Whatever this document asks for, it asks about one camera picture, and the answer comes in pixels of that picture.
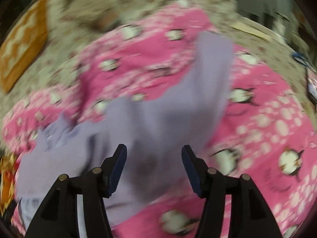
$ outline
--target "pillow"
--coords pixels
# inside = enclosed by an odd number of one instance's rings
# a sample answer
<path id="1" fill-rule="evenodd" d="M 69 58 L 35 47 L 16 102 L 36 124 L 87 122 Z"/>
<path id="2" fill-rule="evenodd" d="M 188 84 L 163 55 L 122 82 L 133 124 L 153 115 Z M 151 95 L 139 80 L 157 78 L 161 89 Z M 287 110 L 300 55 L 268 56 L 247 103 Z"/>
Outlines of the pillow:
<path id="1" fill-rule="evenodd" d="M 28 8 L 0 47 L 0 83 L 8 92 L 43 48 L 47 38 L 47 0 Z"/>

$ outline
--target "penguin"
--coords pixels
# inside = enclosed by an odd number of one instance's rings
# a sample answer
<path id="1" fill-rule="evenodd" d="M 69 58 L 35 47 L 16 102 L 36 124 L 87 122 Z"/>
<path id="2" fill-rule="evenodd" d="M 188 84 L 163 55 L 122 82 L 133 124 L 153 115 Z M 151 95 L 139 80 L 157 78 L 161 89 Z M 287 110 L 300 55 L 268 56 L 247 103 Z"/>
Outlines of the penguin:
<path id="1" fill-rule="evenodd" d="M 231 91 L 229 99 L 233 103 L 251 104 L 254 106 L 259 106 L 252 101 L 252 99 L 255 97 L 253 89 L 253 87 L 250 89 L 235 88 Z"/>
<path id="2" fill-rule="evenodd" d="M 138 101 L 138 102 L 141 102 L 145 100 L 145 94 L 142 94 L 142 93 L 138 93 L 138 94 L 134 94 L 132 96 L 132 101 Z"/>
<path id="3" fill-rule="evenodd" d="M 104 100 L 104 99 L 97 100 L 97 102 L 92 106 L 93 110 L 96 113 L 104 113 L 108 103 L 109 103 L 109 100 Z"/>
<path id="4" fill-rule="evenodd" d="M 227 176 L 237 169 L 241 153 L 237 149 L 228 148 L 216 152 L 211 157 L 215 157 L 219 166 L 218 170 Z"/>
<path id="5" fill-rule="evenodd" d="M 281 172 L 287 176 L 295 176 L 298 181 L 298 172 L 302 167 L 303 161 L 301 155 L 304 153 L 304 150 L 300 152 L 295 149 L 290 149 L 288 146 L 284 149 L 283 153 L 278 159 L 278 167 Z"/>
<path id="6" fill-rule="evenodd" d="M 184 31 L 182 29 L 171 29 L 165 33 L 165 36 L 169 41 L 181 40 L 184 37 Z"/>
<path id="7" fill-rule="evenodd" d="M 31 132 L 30 136 L 29 136 L 29 140 L 33 141 L 37 138 L 37 131 L 34 130 Z"/>
<path id="8" fill-rule="evenodd" d="M 176 3 L 182 8 L 187 9 L 191 7 L 191 1 L 190 0 L 176 0 Z"/>
<path id="9" fill-rule="evenodd" d="M 59 105 L 61 103 L 61 96 L 56 92 L 50 93 L 50 96 L 52 105 Z"/>
<path id="10" fill-rule="evenodd" d="M 248 52 L 240 51 L 240 52 L 236 53 L 236 56 L 239 59 L 241 59 L 242 61 L 244 61 L 245 63 L 250 64 L 250 65 L 256 65 L 256 64 L 259 64 L 259 62 L 260 62 L 258 57 L 255 57 L 254 55 L 251 55 Z"/>
<path id="11" fill-rule="evenodd" d="M 119 59 L 109 59 L 101 62 L 98 67 L 103 71 L 113 71 L 120 66 Z"/>
<path id="12" fill-rule="evenodd" d="M 283 234 L 283 238 L 290 238 L 297 231 L 297 228 L 297 225 L 287 228 Z"/>
<path id="13" fill-rule="evenodd" d="M 142 27 L 139 25 L 126 25 L 121 27 L 121 32 L 125 41 L 140 36 Z"/>
<path id="14" fill-rule="evenodd" d="M 162 229 L 169 234 L 185 236 L 199 224 L 199 219 L 190 219 L 175 209 L 161 215 Z"/>

